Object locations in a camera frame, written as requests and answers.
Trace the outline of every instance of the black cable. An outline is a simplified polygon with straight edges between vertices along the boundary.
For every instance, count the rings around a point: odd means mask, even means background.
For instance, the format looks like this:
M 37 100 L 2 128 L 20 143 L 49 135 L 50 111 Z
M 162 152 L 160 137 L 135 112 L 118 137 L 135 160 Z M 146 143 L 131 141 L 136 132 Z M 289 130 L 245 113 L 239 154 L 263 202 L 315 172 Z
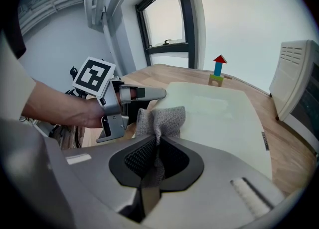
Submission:
M 79 127 L 77 126 L 77 127 L 75 128 L 74 141 L 75 141 L 75 146 L 76 146 L 77 148 L 80 148 L 81 145 L 80 145 L 80 142 L 79 142 L 79 136 L 78 136 L 78 134 L 79 134 Z

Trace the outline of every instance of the window handle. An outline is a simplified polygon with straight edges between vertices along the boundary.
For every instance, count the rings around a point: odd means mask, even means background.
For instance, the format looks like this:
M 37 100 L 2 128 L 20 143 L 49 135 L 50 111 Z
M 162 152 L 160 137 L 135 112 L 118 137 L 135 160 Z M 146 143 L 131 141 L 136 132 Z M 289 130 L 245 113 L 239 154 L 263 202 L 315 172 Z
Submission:
M 169 43 L 167 43 L 168 40 L 165 40 L 163 45 L 169 45 Z

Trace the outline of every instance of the white board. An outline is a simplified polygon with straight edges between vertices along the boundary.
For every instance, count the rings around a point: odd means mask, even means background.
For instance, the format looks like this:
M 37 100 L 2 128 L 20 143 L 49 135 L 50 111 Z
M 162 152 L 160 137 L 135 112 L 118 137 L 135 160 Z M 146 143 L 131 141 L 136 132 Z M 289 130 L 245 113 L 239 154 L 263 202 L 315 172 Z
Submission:
M 263 127 L 243 91 L 172 82 L 154 109 L 185 106 L 180 138 L 229 152 L 272 179 Z

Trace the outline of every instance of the green block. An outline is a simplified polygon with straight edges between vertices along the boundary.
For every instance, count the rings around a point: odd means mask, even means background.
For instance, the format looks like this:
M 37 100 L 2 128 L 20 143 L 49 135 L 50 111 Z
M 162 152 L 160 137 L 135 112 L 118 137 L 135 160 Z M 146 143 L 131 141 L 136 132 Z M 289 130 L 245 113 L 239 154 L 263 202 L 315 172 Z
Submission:
M 223 80 L 224 79 L 223 77 L 215 76 L 213 74 L 210 74 L 209 77 L 212 78 L 212 79 L 216 79 L 216 80 Z

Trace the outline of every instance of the white wall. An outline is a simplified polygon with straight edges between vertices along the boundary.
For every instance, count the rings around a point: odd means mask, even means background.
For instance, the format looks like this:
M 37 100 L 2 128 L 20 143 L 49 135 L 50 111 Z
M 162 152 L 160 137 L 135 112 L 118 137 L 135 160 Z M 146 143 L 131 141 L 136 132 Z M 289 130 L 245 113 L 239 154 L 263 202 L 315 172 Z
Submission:
M 111 19 L 109 29 L 113 40 L 114 50 L 121 65 L 123 66 L 123 74 L 126 75 L 130 72 L 136 71 L 136 66 L 134 64 L 134 59 L 123 22 L 123 13 L 120 7 L 115 11 Z
M 222 54 L 222 72 L 269 92 L 283 41 L 312 39 L 316 24 L 302 0 L 202 0 L 205 70 Z
M 39 25 L 34 35 L 30 31 L 23 37 L 26 53 L 19 59 L 34 79 L 65 92 L 73 88 L 70 69 L 79 70 L 88 56 L 113 63 L 104 34 L 87 26 L 83 4 L 63 9 Z

